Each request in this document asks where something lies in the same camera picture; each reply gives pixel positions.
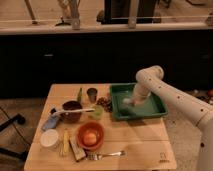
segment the fork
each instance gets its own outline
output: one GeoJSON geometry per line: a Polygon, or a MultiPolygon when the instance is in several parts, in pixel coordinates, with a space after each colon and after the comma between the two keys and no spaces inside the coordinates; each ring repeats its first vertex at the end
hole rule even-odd
{"type": "Polygon", "coordinates": [[[109,156],[123,156],[125,155],[125,151],[119,151],[116,153],[109,153],[109,154],[96,154],[96,153],[88,153],[87,158],[89,160],[100,160],[103,157],[109,157],[109,156]]]}

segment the utensil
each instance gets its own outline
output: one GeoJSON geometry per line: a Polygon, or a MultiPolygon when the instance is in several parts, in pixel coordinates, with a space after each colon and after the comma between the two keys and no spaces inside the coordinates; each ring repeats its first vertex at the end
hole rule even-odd
{"type": "Polygon", "coordinates": [[[89,160],[100,160],[103,157],[109,157],[109,156],[123,156],[126,155],[125,151],[119,151],[116,153],[109,153],[109,154],[96,154],[96,153],[88,153],[87,158],[89,160]]]}
{"type": "Polygon", "coordinates": [[[59,110],[56,111],[55,113],[52,114],[52,116],[58,116],[60,114],[66,114],[68,115],[69,113],[79,113],[79,112],[93,112],[95,109],[93,108],[87,108],[87,109],[75,109],[75,110],[59,110]]]}

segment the plastic container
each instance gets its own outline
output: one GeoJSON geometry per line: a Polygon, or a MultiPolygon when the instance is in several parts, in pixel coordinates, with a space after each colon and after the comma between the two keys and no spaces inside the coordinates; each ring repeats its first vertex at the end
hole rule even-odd
{"type": "Polygon", "coordinates": [[[40,138],[42,147],[54,149],[59,145],[59,134],[55,129],[49,129],[42,133],[40,138]]]}
{"type": "Polygon", "coordinates": [[[110,85],[114,119],[118,121],[149,119],[163,117],[167,114],[165,104],[154,93],[150,93],[150,96],[141,105],[125,104],[124,99],[132,97],[134,86],[135,83],[110,85]]]}

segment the yellow object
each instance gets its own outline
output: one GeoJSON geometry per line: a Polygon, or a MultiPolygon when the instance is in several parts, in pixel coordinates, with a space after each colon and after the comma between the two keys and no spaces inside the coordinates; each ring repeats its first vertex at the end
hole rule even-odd
{"type": "Polygon", "coordinates": [[[60,155],[61,156],[67,156],[69,152],[69,132],[67,129],[64,130],[64,136],[63,136],[63,141],[62,141],[62,146],[61,146],[61,151],[60,155]]]}

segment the white cup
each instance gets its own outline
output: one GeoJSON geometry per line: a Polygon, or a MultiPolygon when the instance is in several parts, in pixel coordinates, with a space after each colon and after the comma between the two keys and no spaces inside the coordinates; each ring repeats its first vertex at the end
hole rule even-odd
{"type": "Polygon", "coordinates": [[[48,129],[40,138],[42,147],[54,149],[59,144],[59,134],[55,129],[48,129]]]}

